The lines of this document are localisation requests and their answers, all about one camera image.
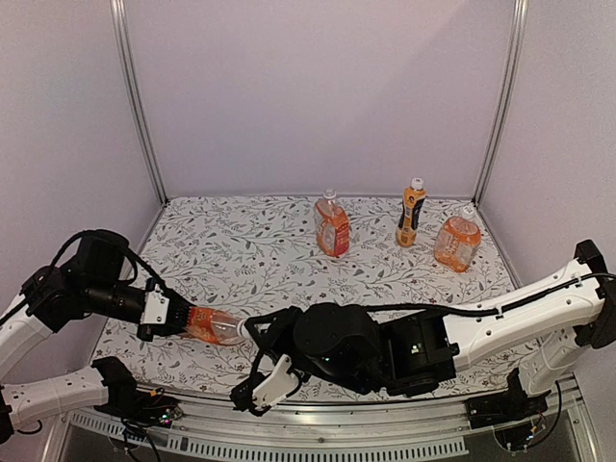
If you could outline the large orange-label plastic bottle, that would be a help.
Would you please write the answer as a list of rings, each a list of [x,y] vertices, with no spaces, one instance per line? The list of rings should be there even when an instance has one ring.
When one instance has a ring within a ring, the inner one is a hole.
[[[325,255],[339,258],[347,253],[349,220],[334,189],[325,189],[315,203],[315,224],[317,243]]]

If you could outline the slim orange drink bottle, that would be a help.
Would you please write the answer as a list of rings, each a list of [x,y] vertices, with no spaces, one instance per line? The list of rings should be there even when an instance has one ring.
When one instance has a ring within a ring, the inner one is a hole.
[[[414,244],[425,198],[424,180],[420,177],[412,178],[410,185],[403,192],[402,209],[396,229],[396,243],[400,247],[410,247]]]

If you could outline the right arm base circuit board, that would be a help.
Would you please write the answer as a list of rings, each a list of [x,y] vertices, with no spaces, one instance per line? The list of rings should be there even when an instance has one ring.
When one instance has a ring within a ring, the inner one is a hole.
[[[522,423],[493,431],[496,443],[509,453],[526,451],[540,431],[547,428],[546,417],[539,413]]]

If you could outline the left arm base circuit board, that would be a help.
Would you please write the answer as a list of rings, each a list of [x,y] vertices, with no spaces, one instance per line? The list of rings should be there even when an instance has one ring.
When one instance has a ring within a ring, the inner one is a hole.
[[[170,427],[184,416],[179,400],[167,395],[164,387],[140,392],[137,401],[137,421],[149,426]]]

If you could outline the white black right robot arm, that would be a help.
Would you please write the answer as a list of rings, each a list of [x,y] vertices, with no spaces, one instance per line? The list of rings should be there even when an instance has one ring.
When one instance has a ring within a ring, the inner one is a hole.
[[[411,398],[536,339],[540,348],[509,372],[504,390],[467,400],[466,412],[474,428],[538,415],[583,352],[614,342],[615,277],[586,240],[565,267],[514,292],[459,306],[402,303],[397,311],[398,319],[380,322],[373,306],[321,302],[247,319],[244,333],[273,369],[252,368],[231,391],[234,406],[262,416],[311,377],[360,395]]]

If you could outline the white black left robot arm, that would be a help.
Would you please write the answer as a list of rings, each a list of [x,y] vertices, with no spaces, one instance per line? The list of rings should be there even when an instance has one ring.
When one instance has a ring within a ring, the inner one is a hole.
[[[125,321],[150,342],[184,331],[191,303],[171,289],[114,231],[85,230],[60,248],[76,253],[55,256],[21,286],[1,315],[1,373],[7,374],[35,346],[71,321],[90,314]],[[93,407],[145,427],[168,427],[177,399],[139,390],[116,357],[95,360],[73,373],[37,383],[1,388],[1,439],[8,441],[30,424],[72,409]]]

